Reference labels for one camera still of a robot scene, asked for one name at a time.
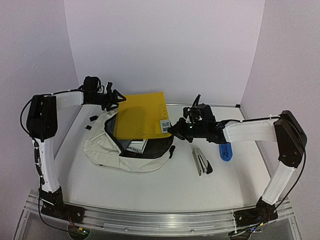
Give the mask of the yellow book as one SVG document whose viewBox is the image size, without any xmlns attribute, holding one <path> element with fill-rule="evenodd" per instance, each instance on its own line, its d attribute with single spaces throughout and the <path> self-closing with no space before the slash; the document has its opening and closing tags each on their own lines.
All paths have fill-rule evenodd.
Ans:
<svg viewBox="0 0 320 240">
<path fill-rule="evenodd" d="M 163 139 L 171 123 L 163 92 L 127 95 L 118 106 L 113 135 L 119 140 Z"/>
</svg>

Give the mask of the white palm leaf book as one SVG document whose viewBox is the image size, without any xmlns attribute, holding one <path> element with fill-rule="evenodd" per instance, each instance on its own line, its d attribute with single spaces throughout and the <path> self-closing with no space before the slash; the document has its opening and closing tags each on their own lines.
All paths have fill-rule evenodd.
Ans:
<svg viewBox="0 0 320 240">
<path fill-rule="evenodd" d="M 148 140 L 147 139 L 135 139 L 130 142 L 128 147 L 126 148 L 127 151 L 137 153 L 137 154 L 143 154 L 145 147 L 147 145 Z"/>
</svg>

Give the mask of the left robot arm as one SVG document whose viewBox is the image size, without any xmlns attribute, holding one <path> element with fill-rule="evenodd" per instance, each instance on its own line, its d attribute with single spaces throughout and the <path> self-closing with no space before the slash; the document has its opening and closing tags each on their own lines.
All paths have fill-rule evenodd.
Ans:
<svg viewBox="0 0 320 240">
<path fill-rule="evenodd" d="M 54 137 L 58 131 L 58 111 L 82 105 L 100 106 L 111 111 L 126 101 L 126 97 L 112 89 L 112 83 L 105 87 L 96 76 L 85 77 L 83 84 L 71 90 L 54 93 L 36 94 L 24 106 L 28 109 L 26 123 L 22 129 L 31 138 L 34 147 L 34 160 L 39 176 L 39 195 L 48 202 L 48 210 L 57 218 L 67 213 L 67 206 L 58 198 L 62 188 L 58 182 L 53 150 Z"/>
</svg>

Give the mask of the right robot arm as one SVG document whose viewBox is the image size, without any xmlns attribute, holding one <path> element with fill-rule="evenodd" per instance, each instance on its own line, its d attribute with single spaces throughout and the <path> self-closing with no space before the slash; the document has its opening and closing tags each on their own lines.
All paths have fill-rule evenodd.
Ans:
<svg viewBox="0 0 320 240">
<path fill-rule="evenodd" d="M 168 132 L 189 143 L 195 139 L 217 145 L 256 142 L 267 168 L 272 171 L 261 197 L 268 205 L 274 205 L 280 196 L 291 192 L 287 185 L 295 170 L 303 170 L 306 165 L 308 137 L 287 109 L 266 117 L 218 120 L 211 106 L 200 103 L 197 96 L 191 106 L 182 110 L 182 116 Z"/>
</svg>

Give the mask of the cream canvas backpack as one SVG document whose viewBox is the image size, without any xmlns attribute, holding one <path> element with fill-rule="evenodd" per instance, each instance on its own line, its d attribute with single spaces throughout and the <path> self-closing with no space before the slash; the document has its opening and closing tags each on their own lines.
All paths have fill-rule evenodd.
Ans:
<svg viewBox="0 0 320 240">
<path fill-rule="evenodd" d="M 95 121 L 82 145 L 92 163 L 127 172 L 148 173 L 159 170 L 173 157 L 176 147 L 174 137 L 146 141 L 143 153 L 127 150 L 129 140 L 119 140 L 113 135 L 117 111 L 103 112 Z"/>
</svg>

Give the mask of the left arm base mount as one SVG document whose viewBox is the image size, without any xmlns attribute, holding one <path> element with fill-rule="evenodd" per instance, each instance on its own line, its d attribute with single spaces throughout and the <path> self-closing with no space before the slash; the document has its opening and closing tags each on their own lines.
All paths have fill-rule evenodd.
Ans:
<svg viewBox="0 0 320 240">
<path fill-rule="evenodd" d="M 69 221 L 71 224 L 83 222 L 85 209 L 81 206 L 65 203 L 61 187 L 55 192 L 40 190 L 39 197 L 42 201 L 41 214 Z"/>
</svg>

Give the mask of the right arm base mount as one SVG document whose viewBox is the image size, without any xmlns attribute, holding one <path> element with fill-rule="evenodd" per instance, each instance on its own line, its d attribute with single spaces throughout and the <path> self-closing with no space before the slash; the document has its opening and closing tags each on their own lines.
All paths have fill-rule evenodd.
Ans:
<svg viewBox="0 0 320 240">
<path fill-rule="evenodd" d="M 237 227 L 246 227 L 276 220 L 278 213 L 275 204 L 268 204 L 261 197 L 255 207 L 237 210 L 233 213 L 233 216 Z"/>
</svg>

